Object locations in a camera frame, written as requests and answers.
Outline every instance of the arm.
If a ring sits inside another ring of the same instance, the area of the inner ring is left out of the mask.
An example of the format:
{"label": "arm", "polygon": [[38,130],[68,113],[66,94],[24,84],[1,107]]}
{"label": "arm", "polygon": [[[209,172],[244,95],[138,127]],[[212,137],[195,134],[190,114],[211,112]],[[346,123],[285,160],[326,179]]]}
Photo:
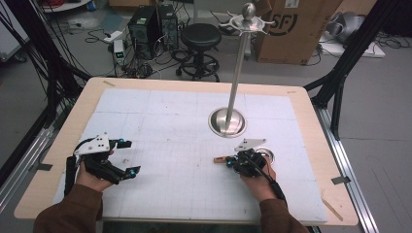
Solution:
{"label": "arm", "polygon": [[97,179],[80,166],[76,184],[63,200],[36,217],[33,232],[95,232],[101,216],[103,190],[112,183]]}
{"label": "arm", "polygon": [[[263,171],[267,171],[266,174],[276,180],[276,173],[270,166],[266,165]],[[259,201],[262,233],[308,232],[299,221],[291,216],[285,201],[277,199],[265,177],[249,178],[241,176],[241,179]]]}

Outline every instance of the hand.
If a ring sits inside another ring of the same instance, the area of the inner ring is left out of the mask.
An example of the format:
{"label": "hand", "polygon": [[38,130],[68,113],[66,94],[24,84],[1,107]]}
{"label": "hand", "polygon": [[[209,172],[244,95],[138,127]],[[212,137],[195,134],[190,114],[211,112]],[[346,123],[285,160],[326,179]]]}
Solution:
{"label": "hand", "polygon": [[[266,159],[266,166],[263,167],[263,172],[272,177],[273,180],[276,180],[276,173],[270,166],[270,158],[265,156],[264,159]],[[269,181],[264,176],[250,178],[241,175],[240,178],[259,202],[267,199],[277,199],[269,185]]]}
{"label": "hand", "polygon": [[89,187],[99,192],[102,192],[104,189],[113,185],[112,183],[106,180],[100,180],[96,178],[94,175],[87,172],[86,166],[83,162],[80,164],[80,170],[76,178],[76,184],[81,184],[83,186]]}

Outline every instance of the brown sleeve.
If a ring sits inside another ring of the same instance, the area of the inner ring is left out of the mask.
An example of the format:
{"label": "brown sleeve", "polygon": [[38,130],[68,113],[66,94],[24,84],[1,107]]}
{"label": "brown sleeve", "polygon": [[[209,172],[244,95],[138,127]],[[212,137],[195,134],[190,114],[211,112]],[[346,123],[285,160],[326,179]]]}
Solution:
{"label": "brown sleeve", "polygon": [[75,184],[60,203],[48,207],[36,217],[33,232],[96,232],[102,192]]}
{"label": "brown sleeve", "polygon": [[262,233],[300,233],[308,230],[289,214],[286,203],[279,199],[260,202],[260,225]]}

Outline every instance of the table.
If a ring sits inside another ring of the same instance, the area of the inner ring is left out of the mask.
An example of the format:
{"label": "table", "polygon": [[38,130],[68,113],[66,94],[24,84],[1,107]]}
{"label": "table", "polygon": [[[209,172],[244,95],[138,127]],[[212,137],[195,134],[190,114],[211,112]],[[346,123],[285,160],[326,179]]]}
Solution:
{"label": "table", "polygon": [[[108,78],[91,79],[44,159],[44,163],[53,165],[51,170],[37,172],[17,205],[15,210],[17,218],[35,218],[37,214],[52,203],[60,174],[65,169],[65,158],[72,153],[73,148],[78,144],[100,95],[106,88],[228,93],[230,84]],[[328,221],[325,225],[357,224],[358,217],[345,185],[343,183],[335,185],[331,181],[331,179],[339,177],[340,173],[306,90],[298,86],[239,84],[238,92],[290,97],[313,172],[320,186],[323,202],[326,205]]]}

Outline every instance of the metal pole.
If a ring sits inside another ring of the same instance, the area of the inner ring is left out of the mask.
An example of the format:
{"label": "metal pole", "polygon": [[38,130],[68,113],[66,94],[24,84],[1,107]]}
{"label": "metal pole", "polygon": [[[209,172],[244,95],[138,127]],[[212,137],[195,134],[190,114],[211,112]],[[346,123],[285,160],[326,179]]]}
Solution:
{"label": "metal pole", "polygon": [[227,108],[226,129],[230,125],[230,120],[231,120],[232,113],[233,113],[233,105],[234,105],[234,100],[236,98],[236,91],[237,91],[237,86],[239,84],[240,72],[242,70],[242,64],[243,64],[243,59],[244,59],[243,56],[245,55],[245,49],[246,49],[246,45],[248,42],[248,35],[249,35],[248,32],[243,32],[242,36],[240,37],[239,51],[237,52],[236,67],[234,68],[233,83],[232,83],[232,88],[230,91],[229,106]]}

